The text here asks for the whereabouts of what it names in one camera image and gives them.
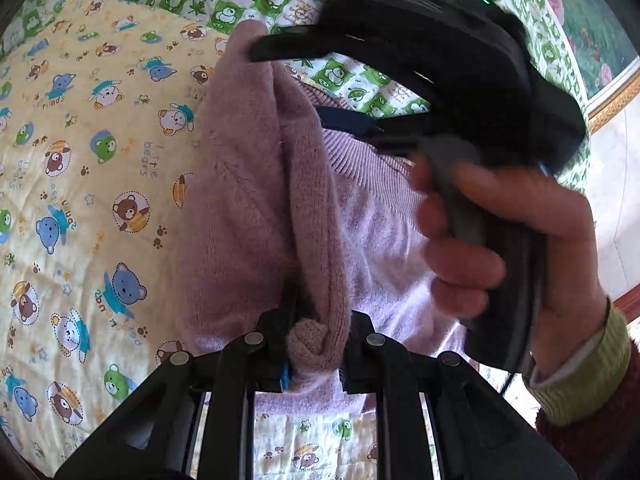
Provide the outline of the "person's right hand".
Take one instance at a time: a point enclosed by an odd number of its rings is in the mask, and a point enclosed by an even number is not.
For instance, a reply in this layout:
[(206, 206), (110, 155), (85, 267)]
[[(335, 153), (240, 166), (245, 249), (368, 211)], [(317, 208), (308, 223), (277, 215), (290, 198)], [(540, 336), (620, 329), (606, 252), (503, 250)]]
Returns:
[(539, 375), (548, 378), (602, 330), (608, 314), (588, 200), (534, 168), (458, 162), (452, 180), (483, 213), (483, 245), (457, 233), (427, 158), (414, 156), (411, 186), (422, 196), (416, 222), (427, 239), (434, 305), (455, 318), (504, 314), (498, 339), (506, 340), (507, 328), (527, 337)]

